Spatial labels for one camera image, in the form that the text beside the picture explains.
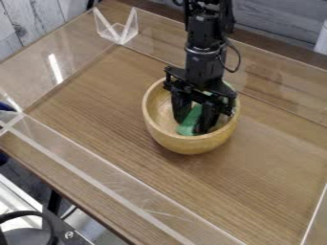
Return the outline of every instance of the wooden table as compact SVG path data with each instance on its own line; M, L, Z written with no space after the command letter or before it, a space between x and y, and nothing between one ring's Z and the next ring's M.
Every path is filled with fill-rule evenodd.
M117 1L100 6L115 20L127 18L129 8ZM165 24L157 30L167 28L183 39L184 31ZM143 34L136 49L145 45ZM183 62L179 38L169 55L153 30L152 37L155 50ZM244 243L300 244L327 182L327 71L252 46L237 47L243 67L225 79L243 92L241 118L229 141L207 154L177 155L151 139L140 102L165 64L123 46L105 50L25 113ZM229 54L228 64L233 60ZM13 133L2 135L0 145L129 242L180 244ZM105 169L82 156L72 164L105 185Z

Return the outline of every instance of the yellow bowl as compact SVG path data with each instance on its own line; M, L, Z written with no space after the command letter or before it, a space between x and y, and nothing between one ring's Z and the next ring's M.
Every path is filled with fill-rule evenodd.
M235 113L228 122L213 132L199 136L176 133L169 92L164 90L164 78L148 89L141 103L143 117L148 132L156 142L171 151L195 155L211 151L229 138L240 115L240 101L236 100Z

